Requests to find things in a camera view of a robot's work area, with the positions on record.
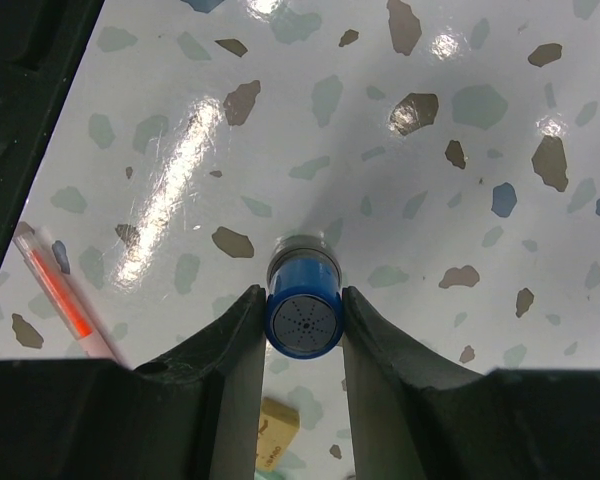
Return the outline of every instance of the perforated circle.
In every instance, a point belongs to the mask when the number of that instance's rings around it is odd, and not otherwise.
[[[337,319],[333,309],[319,298],[298,295],[278,307],[272,326],[282,345],[309,354],[329,345],[336,333]]]

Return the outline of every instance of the yellow box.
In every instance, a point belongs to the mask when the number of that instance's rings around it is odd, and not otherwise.
[[[256,468],[271,472],[300,429],[300,415],[293,408],[263,398],[258,424]]]

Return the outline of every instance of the orange marker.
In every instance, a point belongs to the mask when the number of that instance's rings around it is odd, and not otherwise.
[[[56,266],[55,260],[42,248],[29,224],[18,223],[13,234],[13,243],[22,253],[24,263],[85,353],[90,357],[111,358],[123,363],[89,319],[80,300]]]

